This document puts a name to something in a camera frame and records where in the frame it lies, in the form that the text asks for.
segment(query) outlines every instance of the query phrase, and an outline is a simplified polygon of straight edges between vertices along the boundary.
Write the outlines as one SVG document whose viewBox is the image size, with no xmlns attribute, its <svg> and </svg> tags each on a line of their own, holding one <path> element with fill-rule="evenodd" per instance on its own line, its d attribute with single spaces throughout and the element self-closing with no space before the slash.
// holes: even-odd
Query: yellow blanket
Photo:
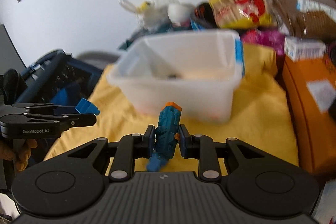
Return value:
<svg viewBox="0 0 336 224">
<path fill-rule="evenodd" d="M 216 142 L 236 137 L 274 156 L 298 165 L 298 151 L 291 118 L 287 107 L 286 93 L 274 80 L 277 73 L 276 56 L 272 49 L 244 45 L 246 76 L 234 92 L 231 119 L 226 124 L 205 123 L 181 117 L 189 133 L 210 136 Z M 108 66 L 90 97 L 99 109 L 100 115 L 93 127 L 72 128 L 62 134 L 45 159 L 52 158 L 98 137 L 107 137 L 110 142 L 119 141 L 122 136 L 143 134 L 149 124 L 157 125 L 158 117 L 143 115 L 116 86 L 106 80 Z M 135 170 L 146 169 L 146 159 L 135 161 Z M 226 174 L 220 160 L 222 174 Z M 198 170 L 198 161 L 184 160 L 177 145 L 175 156 L 162 171 Z"/>
</svg>

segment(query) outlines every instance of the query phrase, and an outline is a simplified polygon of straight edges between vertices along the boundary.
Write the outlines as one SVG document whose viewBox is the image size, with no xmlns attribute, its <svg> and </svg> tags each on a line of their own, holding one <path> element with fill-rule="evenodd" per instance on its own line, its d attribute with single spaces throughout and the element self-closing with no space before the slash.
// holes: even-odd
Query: ribbed gray panel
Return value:
<svg viewBox="0 0 336 224">
<path fill-rule="evenodd" d="M 133 179 L 110 184 L 101 200 L 64 219 L 20 216 L 15 224 L 310 224 L 306 215 L 267 220 L 234 207 L 220 187 L 197 180 L 192 172 L 136 172 Z"/>
</svg>

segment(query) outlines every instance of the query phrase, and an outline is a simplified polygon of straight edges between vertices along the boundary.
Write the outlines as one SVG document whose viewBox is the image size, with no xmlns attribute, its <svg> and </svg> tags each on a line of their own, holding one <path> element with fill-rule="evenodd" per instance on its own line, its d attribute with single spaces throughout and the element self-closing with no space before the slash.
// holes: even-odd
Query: blue toy block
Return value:
<svg viewBox="0 0 336 224">
<path fill-rule="evenodd" d="M 179 124 L 182 109 L 169 102 L 160 112 L 159 122 L 155 129 L 154 153 L 150 157 L 147 171 L 157 172 L 172 159 L 179 140 Z"/>
<path fill-rule="evenodd" d="M 95 114 L 99 115 L 100 110 L 90 101 L 82 98 L 75 109 L 81 114 Z"/>
</svg>

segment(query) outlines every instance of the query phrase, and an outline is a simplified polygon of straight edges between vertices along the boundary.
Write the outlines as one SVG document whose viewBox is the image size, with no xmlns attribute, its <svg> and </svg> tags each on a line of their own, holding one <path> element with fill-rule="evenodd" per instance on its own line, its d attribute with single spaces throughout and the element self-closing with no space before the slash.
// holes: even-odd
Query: red cartoon character on bag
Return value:
<svg viewBox="0 0 336 224">
<path fill-rule="evenodd" d="M 253 23 L 259 22 L 259 17 L 266 12 L 264 0 L 233 0 L 235 4 L 246 5 L 243 12 L 252 18 Z"/>
</svg>

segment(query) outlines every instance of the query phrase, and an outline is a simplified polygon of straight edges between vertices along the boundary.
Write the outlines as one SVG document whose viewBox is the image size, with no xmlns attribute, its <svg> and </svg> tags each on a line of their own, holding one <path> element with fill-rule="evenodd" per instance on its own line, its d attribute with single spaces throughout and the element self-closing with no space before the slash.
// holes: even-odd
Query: plastic bin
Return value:
<svg viewBox="0 0 336 224">
<path fill-rule="evenodd" d="M 237 32 L 207 30 L 142 37 L 107 75 L 141 113 L 176 102 L 182 115 L 226 122 L 244 73 Z"/>
</svg>

